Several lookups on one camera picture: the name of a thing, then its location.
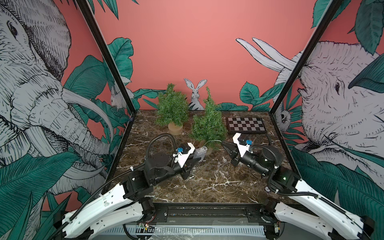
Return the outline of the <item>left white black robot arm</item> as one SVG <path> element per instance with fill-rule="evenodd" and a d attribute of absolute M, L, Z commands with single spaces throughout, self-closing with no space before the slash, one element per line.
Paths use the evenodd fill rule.
<path fill-rule="evenodd" d="M 174 176 L 188 179 L 191 170 L 207 153 L 192 143 L 177 145 L 165 133 L 150 141 L 144 162 L 123 174 L 125 180 L 98 198 L 91 196 L 76 211 L 60 212 L 54 217 L 57 229 L 51 240 L 92 240 L 102 232 L 131 222 L 154 220 L 156 208 L 149 194 L 154 186 Z"/>

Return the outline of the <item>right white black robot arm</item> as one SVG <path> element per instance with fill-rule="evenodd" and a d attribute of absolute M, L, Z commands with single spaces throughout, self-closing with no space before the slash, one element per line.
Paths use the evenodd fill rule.
<path fill-rule="evenodd" d="M 267 178 L 268 189 L 288 197 L 311 211 L 310 214 L 268 198 L 260 209 L 271 222 L 282 222 L 299 227 L 323 240 L 369 240 L 375 221 L 367 216 L 350 213 L 314 190 L 300 176 L 282 166 L 283 155 L 272 145 L 256 145 L 250 140 L 222 146 L 232 164 L 242 163 Z"/>

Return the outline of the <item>clear string light battery box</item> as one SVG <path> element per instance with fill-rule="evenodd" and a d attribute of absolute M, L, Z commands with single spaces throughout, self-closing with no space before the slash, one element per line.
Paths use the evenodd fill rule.
<path fill-rule="evenodd" d="M 195 160 L 197 159 L 198 163 L 201 162 L 204 159 L 207 151 L 208 151 L 208 148 L 206 146 L 203 146 L 201 148 L 196 149 L 194 156 L 193 156 L 193 159 L 195 159 Z"/>

